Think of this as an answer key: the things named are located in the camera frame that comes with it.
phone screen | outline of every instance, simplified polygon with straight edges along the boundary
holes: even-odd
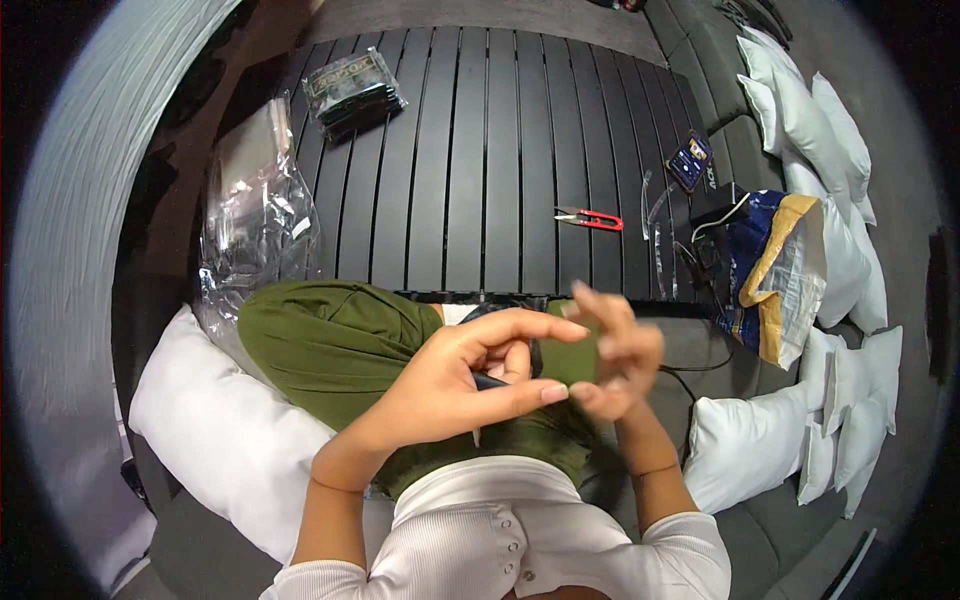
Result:
[[[698,133],[691,131],[684,144],[666,162],[666,168],[684,192],[691,194],[712,159],[713,150]]]

white cable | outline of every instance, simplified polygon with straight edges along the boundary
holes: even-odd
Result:
[[[730,209],[730,212],[728,212],[727,214],[725,214],[725,215],[723,216],[723,218],[720,219],[719,221],[714,221],[713,223],[704,223],[704,224],[702,224],[702,225],[698,225],[697,228],[693,230],[693,235],[690,236],[690,243],[692,244],[693,242],[696,241],[696,239],[697,239],[697,233],[700,232],[700,229],[712,228],[712,227],[714,227],[714,226],[723,225],[724,223],[726,223],[726,222],[727,222],[727,219],[730,219],[731,215],[733,215],[734,212],[736,212],[736,210],[737,210],[740,206],[743,205],[743,203],[747,202],[747,199],[748,199],[748,198],[750,198],[750,194],[744,194],[744,195],[743,195],[743,198],[740,199],[740,202],[734,204],[734,205],[733,205],[733,208]]]

black packaged item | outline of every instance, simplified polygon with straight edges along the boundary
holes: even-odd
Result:
[[[376,48],[328,64],[303,79],[310,116],[337,142],[407,106]]]

black cable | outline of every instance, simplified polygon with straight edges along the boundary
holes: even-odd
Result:
[[[704,372],[704,371],[713,371],[714,369],[720,369],[725,366],[731,360],[733,360],[733,345],[730,341],[727,342],[727,347],[730,349],[730,354],[727,358],[724,359],[722,363],[717,363],[716,365],[710,365],[709,367],[673,367],[671,365],[661,365],[662,369],[668,369],[670,371],[681,371],[681,372]]]
[[[664,367],[664,366],[660,366],[660,368],[658,369],[658,371],[660,371],[660,372],[665,372],[665,373],[667,373],[668,375],[670,375],[671,377],[673,377],[674,379],[676,379],[677,381],[679,381],[679,382],[680,382],[680,385],[684,386],[684,390],[686,390],[687,395],[690,396],[690,401],[691,401],[691,402],[696,402],[696,401],[697,401],[697,397],[696,397],[696,395],[693,394],[693,390],[690,389],[690,386],[686,385],[686,382],[684,381],[684,379],[683,379],[682,377],[680,377],[679,374],[677,374],[675,371],[673,371],[673,370],[670,369],[669,367]]]

wrist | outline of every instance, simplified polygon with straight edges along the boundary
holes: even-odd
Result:
[[[351,424],[317,452],[310,477],[325,488],[360,493],[393,452],[377,444],[365,427]]]

